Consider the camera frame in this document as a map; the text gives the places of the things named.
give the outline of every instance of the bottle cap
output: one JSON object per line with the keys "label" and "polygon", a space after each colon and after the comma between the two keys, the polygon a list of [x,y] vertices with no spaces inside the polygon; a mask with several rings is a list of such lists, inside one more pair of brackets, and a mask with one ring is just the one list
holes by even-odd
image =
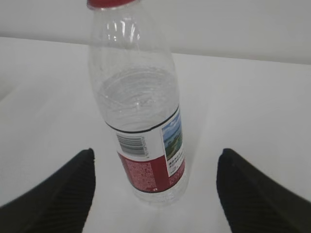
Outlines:
{"label": "bottle cap", "polygon": [[91,8],[110,8],[128,4],[135,0],[87,0],[88,7]]}

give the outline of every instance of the plastic water bottle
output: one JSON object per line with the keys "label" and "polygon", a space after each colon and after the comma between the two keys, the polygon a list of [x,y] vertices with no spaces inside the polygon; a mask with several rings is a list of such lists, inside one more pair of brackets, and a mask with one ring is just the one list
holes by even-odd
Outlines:
{"label": "plastic water bottle", "polygon": [[88,0],[95,99],[135,195],[166,205],[187,186],[179,91],[169,47],[140,0]]}

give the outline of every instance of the white surface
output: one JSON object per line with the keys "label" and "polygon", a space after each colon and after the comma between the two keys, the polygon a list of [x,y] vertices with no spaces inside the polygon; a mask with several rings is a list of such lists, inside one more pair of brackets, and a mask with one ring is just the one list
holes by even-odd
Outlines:
{"label": "white surface", "polygon": [[86,233],[229,233],[216,192],[227,147],[311,200],[311,66],[175,55],[190,182],[179,202],[154,209],[131,193],[93,100],[86,53],[0,38],[0,77],[17,82],[0,101],[0,205],[89,147],[97,187]]}
{"label": "white surface", "polygon": [[[311,64],[310,0],[143,0],[178,53]],[[86,0],[2,0],[0,36],[85,43]]]}

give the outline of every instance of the black object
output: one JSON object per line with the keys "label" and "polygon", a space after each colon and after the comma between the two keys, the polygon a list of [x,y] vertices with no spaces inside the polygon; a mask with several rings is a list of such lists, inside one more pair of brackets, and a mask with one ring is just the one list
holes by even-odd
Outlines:
{"label": "black object", "polygon": [[311,233],[311,203],[231,149],[219,158],[217,190],[233,233]]}
{"label": "black object", "polygon": [[0,208],[0,233],[80,233],[95,191],[94,152],[83,150]]}

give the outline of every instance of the white table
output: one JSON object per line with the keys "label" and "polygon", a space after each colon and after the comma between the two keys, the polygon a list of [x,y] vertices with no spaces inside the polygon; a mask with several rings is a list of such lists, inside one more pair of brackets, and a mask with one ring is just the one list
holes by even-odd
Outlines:
{"label": "white table", "polygon": [[155,209],[131,193],[91,93],[87,46],[0,38],[0,205],[89,147],[97,186],[86,233],[229,233],[216,191],[223,148],[311,200],[311,66],[174,59],[190,182]]}

